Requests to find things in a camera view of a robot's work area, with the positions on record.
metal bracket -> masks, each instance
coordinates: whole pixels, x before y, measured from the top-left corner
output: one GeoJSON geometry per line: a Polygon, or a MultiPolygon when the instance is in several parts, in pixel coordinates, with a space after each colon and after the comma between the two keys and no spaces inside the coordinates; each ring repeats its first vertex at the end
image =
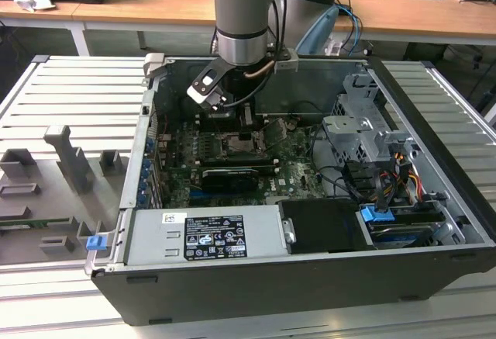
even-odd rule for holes
{"type": "Polygon", "coordinates": [[[300,59],[295,50],[288,48],[287,52],[289,54],[289,58],[287,60],[277,61],[274,67],[274,73],[277,73],[279,70],[294,70],[298,71],[298,65],[300,59]]]}
{"type": "Polygon", "coordinates": [[[164,66],[167,64],[165,54],[147,54],[145,56],[145,63],[143,64],[143,71],[145,78],[155,78],[165,72],[164,66]]]}

wooden desk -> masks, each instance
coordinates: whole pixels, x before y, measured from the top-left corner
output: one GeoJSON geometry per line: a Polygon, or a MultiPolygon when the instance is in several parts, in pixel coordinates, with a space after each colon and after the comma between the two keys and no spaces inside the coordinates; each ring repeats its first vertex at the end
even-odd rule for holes
{"type": "Polygon", "coordinates": [[[80,4],[75,20],[215,25],[214,0],[105,0],[105,4],[80,4]]]}
{"type": "MultiPolygon", "coordinates": [[[[459,0],[351,0],[363,21],[362,39],[402,42],[496,45],[496,7],[459,0]]],[[[89,55],[86,29],[139,32],[211,33],[213,0],[105,0],[101,5],[56,2],[58,9],[29,13],[13,2],[0,2],[0,19],[8,26],[69,29],[80,55],[89,55]]],[[[332,34],[343,40],[350,19],[339,17],[332,34]]]]}
{"type": "MultiPolygon", "coordinates": [[[[348,0],[340,0],[348,5],[348,0]]],[[[496,6],[460,0],[351,0],[363,39],[430,43],[496,43],[496,6]]],[[[350,30],[339,17],[335,31],[350,30]]]]}

warning label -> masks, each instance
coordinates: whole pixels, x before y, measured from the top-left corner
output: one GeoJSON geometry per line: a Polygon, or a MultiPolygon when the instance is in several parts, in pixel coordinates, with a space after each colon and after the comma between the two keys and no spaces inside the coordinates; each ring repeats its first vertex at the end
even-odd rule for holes
{"type": "Polygon", "coordinates": [[[185,220],[186,260],[246,257],[243,216],[187,217],[185,220]]]}

slotted aluminum surface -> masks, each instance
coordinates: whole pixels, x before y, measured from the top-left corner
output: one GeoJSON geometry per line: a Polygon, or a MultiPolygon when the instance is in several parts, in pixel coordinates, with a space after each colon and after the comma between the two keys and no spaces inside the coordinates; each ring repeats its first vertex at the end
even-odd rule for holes
{"type": "Polygon", "coordinates": [[[68,125],[86,157],[104,149],[129,156],[143,92],[141,57],[54,57],[33,71],[0,111],[0,156],[27,148],[35,159],[57,158],[43,141],[50,125],[68,125]]]}
{"type": "MultiPolygon", "coordinates": [[[[425,120],[496,209],[496,145],[494,131],[435,70],[419,62],[384,61],[425,120]]],[[[391,104],[386,105],[400,130],[406,130],[391,104]]]]}

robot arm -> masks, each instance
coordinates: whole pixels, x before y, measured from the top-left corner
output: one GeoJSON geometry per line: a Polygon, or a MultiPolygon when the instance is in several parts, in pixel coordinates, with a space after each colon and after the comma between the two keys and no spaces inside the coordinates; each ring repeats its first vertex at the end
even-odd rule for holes
{"type": "Polygon", "coordinates": [[[268,10],[274,0],[215,0],[220,58],[195,79],[188,94],[206,109],[225,101],[217,84],[233,69],[264,66],[268,10]]]}

